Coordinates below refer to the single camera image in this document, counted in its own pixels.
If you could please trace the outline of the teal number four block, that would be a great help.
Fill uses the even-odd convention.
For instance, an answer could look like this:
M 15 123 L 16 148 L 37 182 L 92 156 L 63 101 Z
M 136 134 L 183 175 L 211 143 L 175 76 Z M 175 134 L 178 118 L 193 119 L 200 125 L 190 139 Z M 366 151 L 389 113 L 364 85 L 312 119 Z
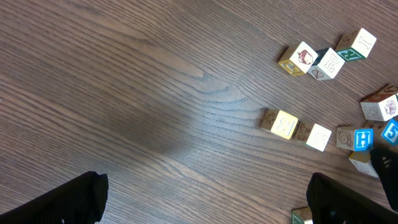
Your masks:
M 310 207 L 291 210 L 291 224 L 313 224 Z

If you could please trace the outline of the white block blue P side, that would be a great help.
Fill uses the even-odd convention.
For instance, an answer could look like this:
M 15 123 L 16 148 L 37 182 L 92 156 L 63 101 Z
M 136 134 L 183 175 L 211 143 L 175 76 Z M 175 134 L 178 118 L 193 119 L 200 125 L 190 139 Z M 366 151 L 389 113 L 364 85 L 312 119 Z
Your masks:
M 354 151 L 348 158 L 358 171 L 378 178 L 378 174 L 371 164 L 371 156 L 369 151 Z

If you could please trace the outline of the yellow top wooden block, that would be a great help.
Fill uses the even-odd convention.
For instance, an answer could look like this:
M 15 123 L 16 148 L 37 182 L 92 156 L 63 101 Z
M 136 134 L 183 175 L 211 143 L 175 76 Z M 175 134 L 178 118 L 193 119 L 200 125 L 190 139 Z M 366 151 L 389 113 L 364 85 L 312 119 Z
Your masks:
M 297 117 L 283 110 L 268 109 L 260 128 L 284 139 L 290 139 L 293 136 L 298 121 Z

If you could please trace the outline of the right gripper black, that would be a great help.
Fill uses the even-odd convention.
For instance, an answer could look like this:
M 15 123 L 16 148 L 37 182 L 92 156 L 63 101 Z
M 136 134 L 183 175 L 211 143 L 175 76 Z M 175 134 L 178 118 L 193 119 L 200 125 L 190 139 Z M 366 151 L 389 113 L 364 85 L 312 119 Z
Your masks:
M 376 146 L 370 151 L 371 163 L 377 172 L 389 205 L 397 211 L 397 152 L 386 146 Z

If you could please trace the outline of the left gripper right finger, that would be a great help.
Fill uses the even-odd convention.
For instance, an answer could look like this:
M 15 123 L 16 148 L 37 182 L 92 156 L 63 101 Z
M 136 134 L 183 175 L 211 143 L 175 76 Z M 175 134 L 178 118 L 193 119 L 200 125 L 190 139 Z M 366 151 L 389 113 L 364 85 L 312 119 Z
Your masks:
M 314 224 L 397 224 L 397 213 L 316 172 L 308 184 L 307 202 Z

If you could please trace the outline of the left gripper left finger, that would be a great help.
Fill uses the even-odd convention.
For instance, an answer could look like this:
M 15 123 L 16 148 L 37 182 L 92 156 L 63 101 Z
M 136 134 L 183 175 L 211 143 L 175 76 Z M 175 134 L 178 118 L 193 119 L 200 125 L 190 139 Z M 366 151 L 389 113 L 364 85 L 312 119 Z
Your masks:
M 108 199 L 108 176 L 86 172 L 1 215 L 1 223 L 100 222 Z

